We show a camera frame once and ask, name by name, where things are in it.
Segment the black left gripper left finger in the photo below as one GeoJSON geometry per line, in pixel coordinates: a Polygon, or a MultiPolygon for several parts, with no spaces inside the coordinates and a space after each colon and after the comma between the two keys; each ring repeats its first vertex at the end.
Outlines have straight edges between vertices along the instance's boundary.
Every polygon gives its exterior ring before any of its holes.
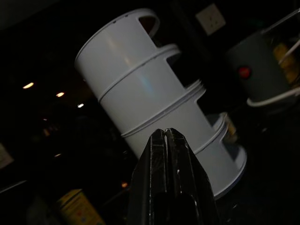
{"type": "Polygon", "coordinates": [[[150,135],[132,175],[129,225],[167,224],[166,156],[165,132],[157,129],[150,135]]]}

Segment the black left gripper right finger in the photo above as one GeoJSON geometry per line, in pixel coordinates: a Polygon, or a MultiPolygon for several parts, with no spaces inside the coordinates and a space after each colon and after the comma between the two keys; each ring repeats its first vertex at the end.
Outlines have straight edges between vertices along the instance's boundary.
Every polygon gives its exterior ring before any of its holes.
{"type": "Polygon", "coordinates": [[[207,173],[183,134],[174,128],[165,131],[174,200],[172,225],[218,225],[219,217],[207,173]]]}

